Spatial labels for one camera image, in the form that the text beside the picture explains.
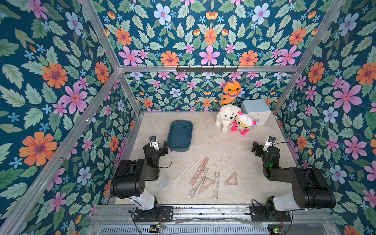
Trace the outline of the teal plastic storage box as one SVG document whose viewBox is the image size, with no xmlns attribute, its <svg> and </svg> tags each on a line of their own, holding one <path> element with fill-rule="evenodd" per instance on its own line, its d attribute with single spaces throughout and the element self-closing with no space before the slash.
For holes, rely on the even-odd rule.
<svg viewBox="0 0 376 235">
<path fill-rule="evenodd" d="M 189 120 L 175 120 L 171 123 L 167 145 L 174 152 L 186 152 L 192 143 L 193 123 Z"/>
</svg>

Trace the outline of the pink stencil ruler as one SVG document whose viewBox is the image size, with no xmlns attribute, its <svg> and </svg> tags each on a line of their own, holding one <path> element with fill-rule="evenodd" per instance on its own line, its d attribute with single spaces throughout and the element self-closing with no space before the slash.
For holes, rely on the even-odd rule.
<svg viewBox="0 0 376 235">
<path fill-rule="evenodd" d="M 194 186 L 194 184 L 196 183 L 198 177 L 200 176 L 200 174 L 203 172 L 206 164 L 208 163 L 209 161 L 209 158 L 208 157 L 205 157 L 204 160 L 201 162 L 201 164 L 199 165 L 199 167 L 197 168 L 196 172 L 194 173 L 193 177 L 191 178 L 189 184 L 191 186 Z"/>
</svg>

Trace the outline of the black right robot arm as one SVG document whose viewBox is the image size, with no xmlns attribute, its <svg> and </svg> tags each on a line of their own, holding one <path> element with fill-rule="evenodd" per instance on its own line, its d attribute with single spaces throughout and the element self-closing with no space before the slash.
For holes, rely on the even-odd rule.
<svg viewBox="0 0 376 235">
<path fill-rule="evenodd" d="M 271 196 L 265 203 L 265 212 L 287 212 L 304 209 L 333 209 L 336 199 L 333 191 L 317 168 L 281 168 L 280 150 L 274 145 L 262 146 L 253 142 L 252 152 L 262 159 L 262 171 L 269 181 L 289 183 L 292 192 L 282 196 Z"/>
</svg>

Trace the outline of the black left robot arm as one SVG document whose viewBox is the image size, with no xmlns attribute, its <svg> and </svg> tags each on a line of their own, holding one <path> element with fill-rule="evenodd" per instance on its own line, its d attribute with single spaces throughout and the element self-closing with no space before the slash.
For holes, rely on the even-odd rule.
<svg viewBox="0 0 376 235">
<path fill-rule="evenodd" d="M 160 175 L 159 161 L 168 154 L 168 144 L 149 143 L 143 147 L 145 157 L 138 160 L 122 160 L 110 184 L 110 195 L 131 201 L 138 211 L 158 211 L 158 200 L 146 190 L 147 181 L 157 181 Z"/>
</svg>

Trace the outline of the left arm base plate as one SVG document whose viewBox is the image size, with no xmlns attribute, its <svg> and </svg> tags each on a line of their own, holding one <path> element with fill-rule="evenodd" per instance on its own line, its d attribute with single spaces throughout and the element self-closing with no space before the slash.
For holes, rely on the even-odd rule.
<svg viewBox="0 0 376 235">
<path fill-rule="evenodd" d="M 132 218 L 135 222 L 171 222 L 173 212 L 173 206 L 158 206 L 148 211 L 136 209 Z"/>
</svg>

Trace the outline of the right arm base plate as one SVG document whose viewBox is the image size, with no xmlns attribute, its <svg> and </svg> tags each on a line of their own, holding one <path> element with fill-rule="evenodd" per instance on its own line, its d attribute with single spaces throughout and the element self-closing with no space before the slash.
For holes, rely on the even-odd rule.
<svg viewBox="0 0 376 235">
<path fill-rule="evenodd" d="M 290 213 L 287 211 L 267 211 L 259 205 L 251 205 L 249 210 L 254 222 L 291 222 Z"/>
</svg>

